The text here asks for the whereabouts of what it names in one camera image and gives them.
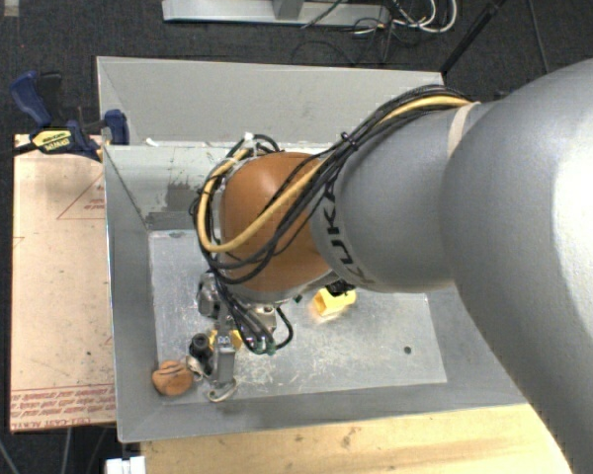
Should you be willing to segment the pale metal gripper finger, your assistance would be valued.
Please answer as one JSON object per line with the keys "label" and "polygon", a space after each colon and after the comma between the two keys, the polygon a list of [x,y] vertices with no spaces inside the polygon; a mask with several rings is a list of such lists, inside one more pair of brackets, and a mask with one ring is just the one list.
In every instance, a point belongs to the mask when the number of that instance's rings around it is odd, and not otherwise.
{"label": "pale metal gripper finger", "polygon": [[218,334],[215,338],[214,381],[230,383],[234,375],[236,349],[229,334]]}

